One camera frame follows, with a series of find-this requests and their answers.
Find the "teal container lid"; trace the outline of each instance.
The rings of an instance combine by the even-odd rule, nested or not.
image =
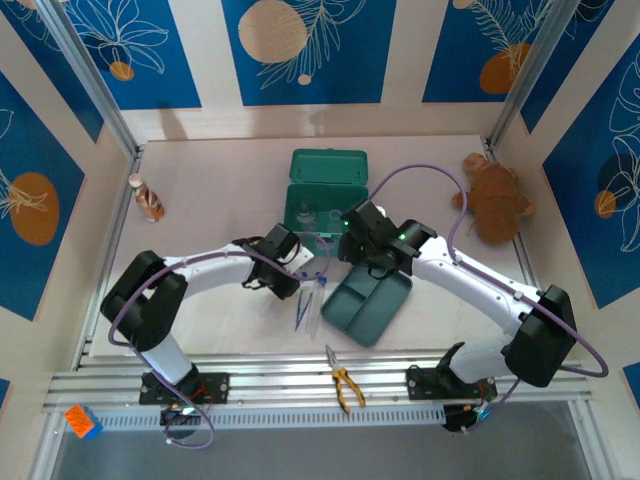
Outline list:
[[[367,154],[361,150],[301,148],[293,152],[289,178],[294,183],[366,185]]]

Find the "plastic tube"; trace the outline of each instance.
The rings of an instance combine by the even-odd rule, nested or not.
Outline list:
[[[311,304],[309,305],[309,311],[307,312],[307,322],[305,323],[304,330],[311,336],[311,340],[316,338],[318,333],[318,324],[320,323],[320,309],[324,302],[324,290],[327,285],[327,279],[325,277],[318,278],[313,284],[313,290],[311,291]]]

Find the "pliers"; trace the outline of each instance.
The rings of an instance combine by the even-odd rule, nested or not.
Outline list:
[[[351,411],[351,409],[349,408],[349,405],[347,405],[347,402],[345,402],[344,400],[344,396],[342,395],[342,380],[344,380],[345,383],[349,385],[349,387],[351,387],[351,390],[353,390],[353,392],[358,397],[358,402],[360,402],[360,406],[364,407],[365,406],[364,395],[362,394],[360,387],[358,387],[358,385],[356,385],[354,381],[351,380],[351,377],[349,377],[349,373],[347,372],[347,369],[342,367],[342,365],[338,363],[336,354],[333,352],[333,350],[331,350],[331,348],[329,348],[329,345],[325,345],[325,348],[327,350],[327,358],[329,359],[329,366],[333,370],[333,372],[331,373],[331,376],[333,377],[333,383],[336,384],[336,393],[338,394],[338,402],[340,402],[340,407],[342,407],[342,410],[344,410],[344,413],[349,413]]]

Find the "yellow pliers handle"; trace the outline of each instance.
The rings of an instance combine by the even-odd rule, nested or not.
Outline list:
[[[344,395],[342,394],[342,382],[341,382],[342,379],[344,379],[346,384],[349,385],[349,387],[351,387],[351,390],[353,390],[353,392],[356,394],[356,396],[358,397],[358,402],[360,403],[360,406],[361,407],[365,406],[366,402],[364,400],[364,395],[362,394],[360,387],[358,387],[358,385],[356,385],[354,381],[351,380],[351,377],[347,373],[346,368],[341,368],[337,372],[334,370],[331,376],[333,377],[333,383],[336,384],[336,392],[338,393],[338,402],[340,402],[340,407],[342,408],[344,413],[349,413],[351,409],[349,408],[349,405],[347,405],[347,402],[344,399]]]

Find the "teal divided tray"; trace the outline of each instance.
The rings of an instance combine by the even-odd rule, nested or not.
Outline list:
[[[376,344],[413,288],[411,279],[396,272],[384,280],[365,267],[353,267],[322,306],[322,317],[356,343]]]

